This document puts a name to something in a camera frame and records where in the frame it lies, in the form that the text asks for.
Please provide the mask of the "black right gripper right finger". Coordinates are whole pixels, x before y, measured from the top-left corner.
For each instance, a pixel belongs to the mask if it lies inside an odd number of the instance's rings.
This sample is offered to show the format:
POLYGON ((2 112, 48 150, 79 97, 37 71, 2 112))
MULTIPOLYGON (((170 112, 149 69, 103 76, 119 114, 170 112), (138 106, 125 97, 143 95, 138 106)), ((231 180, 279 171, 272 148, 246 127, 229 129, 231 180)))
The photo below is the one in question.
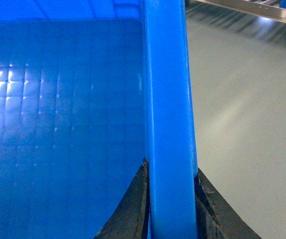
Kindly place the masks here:
POLYGON ((194 178, 197 235, 200 239, 259 239, 228 204, 205 174, 194 178))

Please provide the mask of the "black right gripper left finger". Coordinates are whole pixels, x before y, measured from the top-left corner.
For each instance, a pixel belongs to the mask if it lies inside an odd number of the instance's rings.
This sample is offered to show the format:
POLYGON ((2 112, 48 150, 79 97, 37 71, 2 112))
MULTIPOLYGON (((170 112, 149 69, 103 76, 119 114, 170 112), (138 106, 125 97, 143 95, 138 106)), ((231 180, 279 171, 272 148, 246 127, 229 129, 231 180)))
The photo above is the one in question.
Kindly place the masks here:
POLYGON ((96 239, 146 239, 150 212, 149 168, 146 158, 96 239))

